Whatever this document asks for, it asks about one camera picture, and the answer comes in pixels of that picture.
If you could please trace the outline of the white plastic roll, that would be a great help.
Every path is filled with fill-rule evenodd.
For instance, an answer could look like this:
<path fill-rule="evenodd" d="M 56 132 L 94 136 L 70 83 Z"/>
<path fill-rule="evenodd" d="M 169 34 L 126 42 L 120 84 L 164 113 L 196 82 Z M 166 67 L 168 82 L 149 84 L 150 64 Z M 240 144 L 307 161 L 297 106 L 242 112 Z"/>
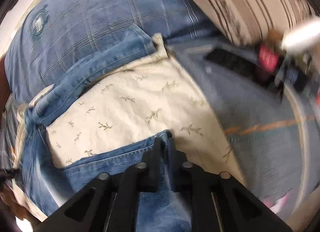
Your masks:
<path fill-rule="evenodd" d="M 310 19 L 284 34 L 281 49 L 289 54 L 310 50 L 319 42 L 319 17 Z"/>

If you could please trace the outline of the beige striped pillow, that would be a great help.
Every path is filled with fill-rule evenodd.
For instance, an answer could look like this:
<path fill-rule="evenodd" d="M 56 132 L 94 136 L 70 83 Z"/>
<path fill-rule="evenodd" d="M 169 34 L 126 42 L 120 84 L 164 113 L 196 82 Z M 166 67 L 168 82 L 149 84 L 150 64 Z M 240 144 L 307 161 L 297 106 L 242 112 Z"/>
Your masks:
<path fill-rule="evenodd" d="M 235 45 L 252 45 L 269 30 L 287 31 L 317 14 L 311 0 L 192 0 Z"/>

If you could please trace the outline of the cream leaf-print cloth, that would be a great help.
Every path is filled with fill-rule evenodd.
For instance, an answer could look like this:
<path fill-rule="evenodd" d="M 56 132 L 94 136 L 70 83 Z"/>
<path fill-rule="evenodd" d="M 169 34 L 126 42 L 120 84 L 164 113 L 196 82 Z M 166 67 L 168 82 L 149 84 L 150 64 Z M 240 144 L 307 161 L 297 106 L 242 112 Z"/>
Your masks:
<path fill-rule="evenodd" d="M 228 171 L 244 182 L 203 92 L 174 56 L 167 54 L 162 35 L 154 34 L 151 39 L 156 52 L 99 78 L 46 127 L 54 165 L 67 167 L 168 130 L 178 148 L 204 170 Z"/>

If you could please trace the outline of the red small box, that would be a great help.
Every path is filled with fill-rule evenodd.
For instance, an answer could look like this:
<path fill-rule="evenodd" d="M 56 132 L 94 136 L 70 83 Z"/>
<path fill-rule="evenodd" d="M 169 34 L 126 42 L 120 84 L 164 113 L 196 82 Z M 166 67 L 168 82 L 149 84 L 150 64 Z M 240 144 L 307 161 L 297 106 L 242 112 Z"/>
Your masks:
<path fill-rule="evenodd" d="M 264 43 L 260 45 L 258 53 L 259 65 L 267 72 L 273 73 L 279 62 L 277 55 L 271 48 Z"/>

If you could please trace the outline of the blue plaid pillow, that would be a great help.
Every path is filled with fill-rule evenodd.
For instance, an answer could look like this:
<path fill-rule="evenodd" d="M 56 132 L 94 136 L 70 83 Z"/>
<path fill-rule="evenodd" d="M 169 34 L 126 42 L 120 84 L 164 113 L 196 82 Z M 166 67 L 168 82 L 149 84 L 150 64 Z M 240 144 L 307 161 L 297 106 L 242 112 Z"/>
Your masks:
<path fill-rule="evenodd" d="M 10 91 L 28 103 L 81 58 L 114 45 L 130 25 L 169 43 L 212 36 L 216 27 L 192 0 L 41 0 L 5 55 Z"/>

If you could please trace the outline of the blue denim jeans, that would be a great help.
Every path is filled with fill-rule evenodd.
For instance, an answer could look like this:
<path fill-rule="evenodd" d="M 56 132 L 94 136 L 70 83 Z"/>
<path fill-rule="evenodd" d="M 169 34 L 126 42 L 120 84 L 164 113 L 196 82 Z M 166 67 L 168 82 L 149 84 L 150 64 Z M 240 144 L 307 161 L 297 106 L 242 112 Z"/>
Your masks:
<path fill-rule="evenodd" d="M 119 149 L 81 158 L 70 166 L 57 168 L 46 142 L 46 127 L 94 86 L 99 78 L 154 52 L 156 47 L 151 37 L 132 24 L 120 42 L 78 60 L 54 82 L 47 94 L 25 110 L 27 133 L 16 183 L 48 217 L 99 173 L 118 174 L 138 163 L 144 152 L 153 149 L 154 138 L 161 138 L 166 151 L 168 139 L 172 137 L 168 130 Z M 172 192 L 167 166 L 162 160 L 159 190 L 155 194 L 143 192 L 138 203 L 136 231 L 191 231 L 190 215 L 180 195 Z"/>

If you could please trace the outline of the grey patterned bedsheet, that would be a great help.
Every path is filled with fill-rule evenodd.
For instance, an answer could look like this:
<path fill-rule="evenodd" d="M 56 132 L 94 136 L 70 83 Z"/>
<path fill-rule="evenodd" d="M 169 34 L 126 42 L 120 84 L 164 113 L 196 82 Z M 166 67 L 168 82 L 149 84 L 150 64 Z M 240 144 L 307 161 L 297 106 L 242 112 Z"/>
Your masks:
<path fill-rule="evenodd" d="M 282 99 L 221 66 L 254 48 L 222 38 L 171 43 L 168 49 L 200 86 L 216 113 L 251 192 L 286 220 L 319 187 L 319 123 L 303 96 L 286 86 Z"/>

